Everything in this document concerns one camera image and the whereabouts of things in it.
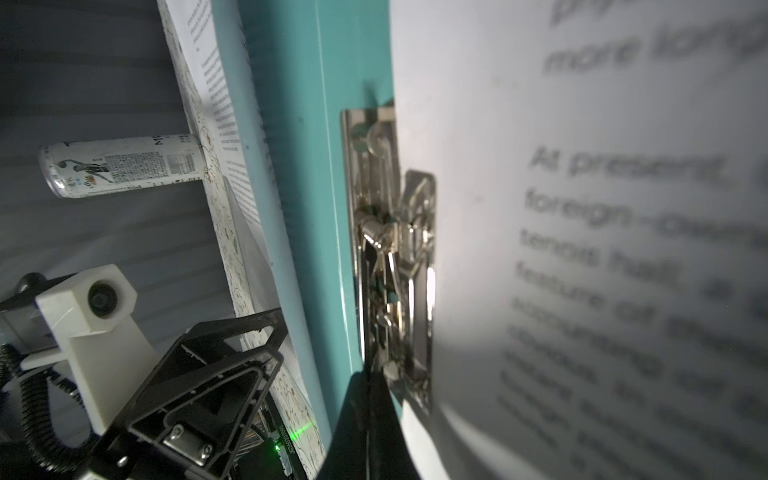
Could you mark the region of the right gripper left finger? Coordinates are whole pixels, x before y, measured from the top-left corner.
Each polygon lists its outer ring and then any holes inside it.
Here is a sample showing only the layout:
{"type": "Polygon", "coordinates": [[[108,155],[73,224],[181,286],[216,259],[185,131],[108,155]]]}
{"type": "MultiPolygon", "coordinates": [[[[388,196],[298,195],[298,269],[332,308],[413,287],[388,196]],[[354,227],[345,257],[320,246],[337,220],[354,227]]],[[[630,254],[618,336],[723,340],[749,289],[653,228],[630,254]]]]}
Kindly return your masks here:
{"type": "Polygon", "coordinates": [[[368,419],[368,375],[357,372],[350,378],[318,480],[367,478],[368,419]]]}

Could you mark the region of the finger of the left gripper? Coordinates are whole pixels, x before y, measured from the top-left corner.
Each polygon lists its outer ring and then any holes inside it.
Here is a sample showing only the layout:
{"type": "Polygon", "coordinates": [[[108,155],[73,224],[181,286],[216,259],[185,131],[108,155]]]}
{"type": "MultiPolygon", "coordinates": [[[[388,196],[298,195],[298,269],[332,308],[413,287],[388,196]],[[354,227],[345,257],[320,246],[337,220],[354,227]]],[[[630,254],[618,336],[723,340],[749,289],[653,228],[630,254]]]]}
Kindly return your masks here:
{"type": "Polygon", "coordinates": [[[280,309],[183,334],[89,456],[92,479],[224,479],[283,364],[280,309]]]}

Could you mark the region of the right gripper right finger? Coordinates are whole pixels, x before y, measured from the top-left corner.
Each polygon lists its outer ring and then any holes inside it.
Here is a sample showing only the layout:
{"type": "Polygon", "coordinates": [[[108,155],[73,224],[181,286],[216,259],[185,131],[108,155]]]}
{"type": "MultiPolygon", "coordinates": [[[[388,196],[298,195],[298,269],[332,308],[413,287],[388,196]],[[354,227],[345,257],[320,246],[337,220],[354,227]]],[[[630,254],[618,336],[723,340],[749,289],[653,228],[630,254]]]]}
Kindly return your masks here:
{"type": "Polygon", "coordinates": [[[385,377],[369,379],[368,470],[370,479],[418,480],[385,377]]]}

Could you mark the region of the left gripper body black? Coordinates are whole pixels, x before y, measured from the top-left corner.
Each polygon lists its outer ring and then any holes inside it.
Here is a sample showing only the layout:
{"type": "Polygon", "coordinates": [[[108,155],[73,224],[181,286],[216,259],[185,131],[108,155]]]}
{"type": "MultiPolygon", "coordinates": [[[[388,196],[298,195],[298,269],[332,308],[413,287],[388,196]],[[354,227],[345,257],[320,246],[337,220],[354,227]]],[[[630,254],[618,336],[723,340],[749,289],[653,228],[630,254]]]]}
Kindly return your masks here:
{"type": "Polygon", "coordinates": [[[272,394],[258,409],[237,387],[212,393],[213,453],[209,472],[216,479],[305,479],[306,470],[289,438],[272,394]]]}

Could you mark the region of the printed paper sheet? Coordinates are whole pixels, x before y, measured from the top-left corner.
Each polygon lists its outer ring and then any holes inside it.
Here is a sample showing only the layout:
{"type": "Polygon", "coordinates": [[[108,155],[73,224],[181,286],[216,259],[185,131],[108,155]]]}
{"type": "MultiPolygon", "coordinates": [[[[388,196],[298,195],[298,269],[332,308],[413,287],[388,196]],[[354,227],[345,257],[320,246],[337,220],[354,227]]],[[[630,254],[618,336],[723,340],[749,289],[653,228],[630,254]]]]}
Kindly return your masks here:
{"type": "Polygon", "coordinates": [[[767,475],[767,5],[394,1],[453,479],[767,475]]]}
{"type": "Polygon", "coordinates": [[[215,5],[158,3],[187,122],[202,147],[203,186],[234,311],[245,315],[276,308],[279,298],[220,57],[215,5]]]}

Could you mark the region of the teal green file folder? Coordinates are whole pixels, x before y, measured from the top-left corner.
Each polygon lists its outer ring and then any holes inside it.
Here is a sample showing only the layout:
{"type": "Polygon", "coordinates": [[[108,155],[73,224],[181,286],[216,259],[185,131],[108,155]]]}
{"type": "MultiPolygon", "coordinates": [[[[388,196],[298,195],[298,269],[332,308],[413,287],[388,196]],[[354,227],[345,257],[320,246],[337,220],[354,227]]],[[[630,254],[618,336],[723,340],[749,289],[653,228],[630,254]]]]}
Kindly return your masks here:
{"type": "Polygon", "coordinates": [[[216,1],[252,192],[316,425],[362,366],[341,116],[393,99],[385,1],[216,1]]]}

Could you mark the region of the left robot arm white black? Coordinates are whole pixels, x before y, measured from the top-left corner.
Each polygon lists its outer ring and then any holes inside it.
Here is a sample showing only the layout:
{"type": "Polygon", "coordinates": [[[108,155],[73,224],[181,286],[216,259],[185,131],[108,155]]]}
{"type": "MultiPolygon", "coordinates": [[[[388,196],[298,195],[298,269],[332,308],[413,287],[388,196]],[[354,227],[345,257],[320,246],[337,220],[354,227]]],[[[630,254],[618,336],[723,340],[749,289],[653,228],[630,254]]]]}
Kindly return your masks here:
{"type": "Polygon", "coordinates": [[[29,459],[52,479],[303,479],[270,389],[287,327],[272,309],[198,323],[158,354],[114,265],[25,275],[1,304],[29,459]]]}

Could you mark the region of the silver folder clip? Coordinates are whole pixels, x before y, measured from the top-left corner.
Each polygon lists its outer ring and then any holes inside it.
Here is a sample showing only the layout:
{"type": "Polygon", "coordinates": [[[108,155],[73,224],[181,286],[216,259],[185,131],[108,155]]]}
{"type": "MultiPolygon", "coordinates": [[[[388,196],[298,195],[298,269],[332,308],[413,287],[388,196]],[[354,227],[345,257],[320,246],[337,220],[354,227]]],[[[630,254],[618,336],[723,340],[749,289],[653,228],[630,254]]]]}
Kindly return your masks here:
{"type": "Polygon", "coordinates": [[[391,106],[341,113],[359,344],[390,391],[430,414],[437,185],[399,160],[391,106]]]}

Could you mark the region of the silver drink can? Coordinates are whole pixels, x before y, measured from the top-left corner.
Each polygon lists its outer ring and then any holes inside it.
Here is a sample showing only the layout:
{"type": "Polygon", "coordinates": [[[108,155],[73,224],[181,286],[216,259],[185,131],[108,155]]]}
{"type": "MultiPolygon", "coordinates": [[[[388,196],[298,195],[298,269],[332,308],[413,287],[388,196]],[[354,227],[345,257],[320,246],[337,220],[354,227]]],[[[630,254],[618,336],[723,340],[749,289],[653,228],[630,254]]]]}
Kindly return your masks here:
{"type": "Polygon", "coordinates": [[[60,142],[42,147],[38,158],[46,183],[64,199],[198,181],[206,167],[190,134],[60,142]]]}

